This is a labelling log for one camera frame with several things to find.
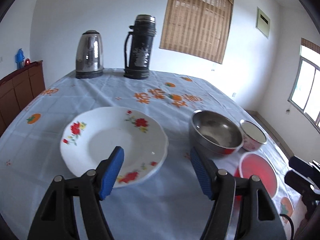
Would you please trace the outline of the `pink enamel basin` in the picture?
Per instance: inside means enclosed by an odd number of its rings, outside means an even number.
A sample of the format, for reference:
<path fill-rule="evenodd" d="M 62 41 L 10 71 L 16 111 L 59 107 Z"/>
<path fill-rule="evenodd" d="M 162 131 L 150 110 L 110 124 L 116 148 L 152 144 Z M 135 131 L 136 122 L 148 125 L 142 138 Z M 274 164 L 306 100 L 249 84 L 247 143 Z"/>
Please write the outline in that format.
<path fill-rule="evenodd" d="M 263 157 L 255 153 L 245 153 L 234 174 L 235 177 L 250 178 L 256 175 L 262 181 L 269 196 L 273 198 L 278 192 L 278 182 L 274 169 Z"/>

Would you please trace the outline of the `glass window with frame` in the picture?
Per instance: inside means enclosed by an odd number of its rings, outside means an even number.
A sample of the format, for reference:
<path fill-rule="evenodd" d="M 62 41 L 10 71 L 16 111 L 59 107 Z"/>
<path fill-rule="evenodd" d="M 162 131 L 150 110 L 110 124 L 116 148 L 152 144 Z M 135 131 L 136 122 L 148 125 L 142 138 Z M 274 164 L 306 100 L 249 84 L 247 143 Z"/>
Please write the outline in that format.
<path fill-rule="evenodd" d="M 297 75 L 288 101 L 319 130 L 319 53 L 300 46 Z"/>

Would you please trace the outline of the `dark wooden sideboard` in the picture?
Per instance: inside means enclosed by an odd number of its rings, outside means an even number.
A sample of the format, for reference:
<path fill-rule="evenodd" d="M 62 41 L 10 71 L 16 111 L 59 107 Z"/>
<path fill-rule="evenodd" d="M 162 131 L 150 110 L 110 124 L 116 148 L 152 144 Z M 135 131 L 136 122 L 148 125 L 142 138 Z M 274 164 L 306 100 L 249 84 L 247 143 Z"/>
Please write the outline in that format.
<path fill-rule="evenodd" d="M 1 79 L 1 134 L 45 90 L 43 62 L 35 61 Z"/>

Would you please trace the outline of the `blue thermos jug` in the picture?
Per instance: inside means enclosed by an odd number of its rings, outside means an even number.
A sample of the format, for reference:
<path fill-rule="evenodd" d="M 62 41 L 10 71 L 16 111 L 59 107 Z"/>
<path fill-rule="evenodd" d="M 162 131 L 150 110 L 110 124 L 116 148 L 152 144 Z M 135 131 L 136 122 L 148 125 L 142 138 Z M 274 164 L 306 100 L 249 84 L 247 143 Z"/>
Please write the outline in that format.
<path fill-rule="evenodd" d="M 15 55 L 15 62 L 17 64 L 17 69 L 21 69 L 24 67 L 24 52 L 22 50 L 22 48 L 20 48 L 18 51 L 17 51 L 17 54 Z"/>

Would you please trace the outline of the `small red pot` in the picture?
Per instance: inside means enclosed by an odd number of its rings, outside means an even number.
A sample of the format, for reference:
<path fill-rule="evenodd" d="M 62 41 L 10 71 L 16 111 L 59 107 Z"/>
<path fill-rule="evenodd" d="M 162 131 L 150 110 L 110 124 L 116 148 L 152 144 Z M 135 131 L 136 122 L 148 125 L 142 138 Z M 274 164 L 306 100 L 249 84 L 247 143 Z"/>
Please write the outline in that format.
<path fill-rule="evenodd" d="M 30 64 L 30 59 L 26 59 L 25 62 L 24 62 L 24 65 L 27 66 L 29 64 Z"/>

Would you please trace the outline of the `stainless steel electric kettle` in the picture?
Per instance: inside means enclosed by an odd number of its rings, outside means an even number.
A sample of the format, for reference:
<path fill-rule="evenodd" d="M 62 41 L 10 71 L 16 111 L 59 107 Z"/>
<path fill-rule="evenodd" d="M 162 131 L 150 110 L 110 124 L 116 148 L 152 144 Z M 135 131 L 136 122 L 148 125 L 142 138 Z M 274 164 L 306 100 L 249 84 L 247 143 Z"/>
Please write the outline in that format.
<path fill-rule="evenodd" d="M 103 74 L 103 44 L 96 30 L 88 30 L 81 35 L 75 64 L 77 79 L 92 79 Z"/>

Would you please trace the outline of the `white enamel bowl pink outside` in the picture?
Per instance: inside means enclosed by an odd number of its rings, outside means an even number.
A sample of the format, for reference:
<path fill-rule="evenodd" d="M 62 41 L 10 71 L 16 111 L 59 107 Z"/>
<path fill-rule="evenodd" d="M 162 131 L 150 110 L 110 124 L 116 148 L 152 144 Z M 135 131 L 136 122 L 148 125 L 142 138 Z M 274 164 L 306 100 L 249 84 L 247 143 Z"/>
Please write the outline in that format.
<path fill-rule="evenodd" d="M 241 119 L 240 130 L 243 137 L 243 148 L 249 152 L 259 150 L 261 146 L 267 144 L 267 136 L 265 133 L 254 123 Z"/>

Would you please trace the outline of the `wall electrical panel box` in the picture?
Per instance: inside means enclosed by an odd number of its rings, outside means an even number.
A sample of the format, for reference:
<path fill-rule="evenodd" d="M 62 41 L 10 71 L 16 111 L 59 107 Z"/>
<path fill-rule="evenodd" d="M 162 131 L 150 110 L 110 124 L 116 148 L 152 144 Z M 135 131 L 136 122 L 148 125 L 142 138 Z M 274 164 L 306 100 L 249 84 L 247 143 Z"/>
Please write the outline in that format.
<path fill-rule="evenodd" d="M 256 19 L 256 28 L 266 37 L 269 37 L 270 34 L 270 18 L 259 8 L 257 7 L 257 19 Z"/>

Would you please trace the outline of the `white tablecloth orange prints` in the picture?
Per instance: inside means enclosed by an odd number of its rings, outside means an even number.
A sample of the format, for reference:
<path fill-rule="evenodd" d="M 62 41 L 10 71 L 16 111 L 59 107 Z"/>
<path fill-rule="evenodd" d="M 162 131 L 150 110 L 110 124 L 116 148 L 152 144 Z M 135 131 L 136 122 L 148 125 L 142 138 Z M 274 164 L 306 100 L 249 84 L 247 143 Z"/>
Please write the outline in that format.
<path fill-rule="evenodd" d="M 115 239 L 199 239 L 213 202 L 190 162 L 189 122 L 196 110 L 234 124 L 252 117 L 209 82 L 152 72 L 146 80 L 107 69 L 70 73 L 23 107 L 1 136 L 1 215 L 27 239 L 55 176 L 95 169 L 116 146 L 124 162 L 101 202 Z"/>

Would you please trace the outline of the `stainless steel bowl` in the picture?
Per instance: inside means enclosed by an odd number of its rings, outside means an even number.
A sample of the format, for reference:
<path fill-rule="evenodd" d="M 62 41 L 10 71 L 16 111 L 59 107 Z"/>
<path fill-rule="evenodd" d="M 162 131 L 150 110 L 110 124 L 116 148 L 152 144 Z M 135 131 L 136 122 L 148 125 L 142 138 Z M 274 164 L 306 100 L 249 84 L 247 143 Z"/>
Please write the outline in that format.
<path fill-rule="evenodd" d="M 189 121 L 190 145 L 207 155 L 230 155 L 242 148 L 240 128 L 227 117 L 212 111 L 195 110 Z"/>

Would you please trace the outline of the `bamboo window blind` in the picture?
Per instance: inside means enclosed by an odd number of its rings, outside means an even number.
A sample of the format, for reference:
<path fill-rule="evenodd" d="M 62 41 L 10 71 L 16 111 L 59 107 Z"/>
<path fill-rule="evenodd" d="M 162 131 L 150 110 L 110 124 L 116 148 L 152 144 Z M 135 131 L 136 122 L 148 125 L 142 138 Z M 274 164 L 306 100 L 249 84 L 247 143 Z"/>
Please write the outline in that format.
<path fill-rule="evenodd" d="M 221 64 L 234 0 L 168 0 L 160 48 Z"/>

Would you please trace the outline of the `red flower white plate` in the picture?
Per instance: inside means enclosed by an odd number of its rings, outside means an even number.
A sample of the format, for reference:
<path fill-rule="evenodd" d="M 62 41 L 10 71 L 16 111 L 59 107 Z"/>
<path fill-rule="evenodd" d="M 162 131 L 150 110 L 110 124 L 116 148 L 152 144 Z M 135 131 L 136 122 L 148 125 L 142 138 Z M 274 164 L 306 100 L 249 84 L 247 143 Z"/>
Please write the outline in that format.
<path fill-rule="evenodd" d="M 64 129 L 61 156 L 75 176 L 94 169 L 114 148 L 124 149 L 115 187 L 142 183 L 163 165 L 169 141 L 161 125 L 125 107 L 100 107 L 76 116 Z"/>

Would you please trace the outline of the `black worn thermos flask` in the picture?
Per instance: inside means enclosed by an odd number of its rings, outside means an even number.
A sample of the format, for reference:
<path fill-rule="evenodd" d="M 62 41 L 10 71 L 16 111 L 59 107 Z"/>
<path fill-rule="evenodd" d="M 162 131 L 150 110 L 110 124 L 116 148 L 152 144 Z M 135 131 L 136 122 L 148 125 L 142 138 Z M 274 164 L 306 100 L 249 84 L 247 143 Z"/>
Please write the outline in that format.
<path fill-rule="evenodd" d="M 149 65 L 153 38 L 156 35 L 156 18 L 137 15 L 134 25 L 129 26 L 124 44 L 124 77 L 144 80 L 149 77 Z"/>

